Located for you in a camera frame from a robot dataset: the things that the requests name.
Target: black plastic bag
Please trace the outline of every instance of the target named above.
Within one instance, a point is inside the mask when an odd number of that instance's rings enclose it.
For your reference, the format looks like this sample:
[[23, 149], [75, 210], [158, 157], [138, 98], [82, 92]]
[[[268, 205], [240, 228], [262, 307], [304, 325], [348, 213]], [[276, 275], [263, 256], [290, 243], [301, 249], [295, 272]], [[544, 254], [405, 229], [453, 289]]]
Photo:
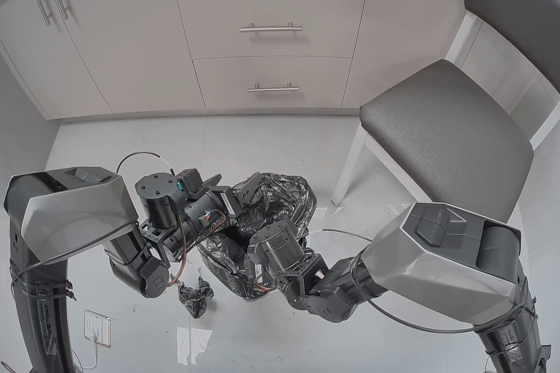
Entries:
[[249, 239], [265, 225], [282, 219], [292, 220], [301, 235], [316, 207], [317, 198], [303, 177], [263, 173], [241, 214], [236, 219], [229, 218], [225, 229], [198, 244], [202, 261], [230, 291], [245, 301], [257, 300], [267, 292], [258, 289], [245, 273]]
[[187, 311], [198, 319], [206, 312], [206, 299], [214, 297], [214, 291], [210, 283], [201, 276], [198, 277], [198, 288], [185, 286], [185, 283], [178, 283], [178, 300], [185, 306]]

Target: chair backrest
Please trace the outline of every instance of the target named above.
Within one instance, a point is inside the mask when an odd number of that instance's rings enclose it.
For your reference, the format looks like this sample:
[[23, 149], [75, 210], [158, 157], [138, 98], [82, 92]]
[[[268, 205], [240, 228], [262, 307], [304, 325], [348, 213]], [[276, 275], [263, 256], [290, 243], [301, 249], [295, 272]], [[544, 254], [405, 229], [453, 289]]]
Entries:
[[465, 0], [560, 92], [560, 0]]

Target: drawer front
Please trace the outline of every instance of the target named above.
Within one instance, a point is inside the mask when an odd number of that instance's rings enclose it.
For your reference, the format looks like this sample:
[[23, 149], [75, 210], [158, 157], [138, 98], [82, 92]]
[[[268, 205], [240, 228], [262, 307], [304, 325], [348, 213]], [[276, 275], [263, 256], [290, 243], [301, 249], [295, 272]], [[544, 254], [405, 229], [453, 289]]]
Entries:
[[[226, 57], [194, 61], [207, 109], [340, 107], [352, 59]], [[248, 92], [247, 89], [298, 87]]]
[[[364, 0], [178, 0], [193, 59], [352, 57]], [[240, 32], [249, 27], [300, 31]]]

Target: chair seat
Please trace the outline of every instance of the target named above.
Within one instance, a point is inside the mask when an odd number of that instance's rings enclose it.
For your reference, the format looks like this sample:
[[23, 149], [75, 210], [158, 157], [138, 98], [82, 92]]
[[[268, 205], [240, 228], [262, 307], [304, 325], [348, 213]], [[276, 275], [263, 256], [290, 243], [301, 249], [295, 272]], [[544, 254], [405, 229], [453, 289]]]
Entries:
[[507, 222], [533, 160], [520, 127], [440, 60], [360, 108], [362, 127], [435, 202]]

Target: gray wall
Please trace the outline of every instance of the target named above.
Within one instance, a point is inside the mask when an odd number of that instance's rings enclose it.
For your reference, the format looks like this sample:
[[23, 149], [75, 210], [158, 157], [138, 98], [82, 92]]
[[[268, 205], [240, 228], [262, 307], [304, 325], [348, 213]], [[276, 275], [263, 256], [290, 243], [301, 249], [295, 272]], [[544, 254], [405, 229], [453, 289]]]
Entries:
[[[0, 56], [0, 196], [12, 174], [45, 169], [60, 123], [46, 121], [25, 95]], [[0, 209], [0, 308], [6, 316], [0, 332], [0, 360], [16, 371], [31, 368], [10, 294], [10, 242], [7, 215]]]

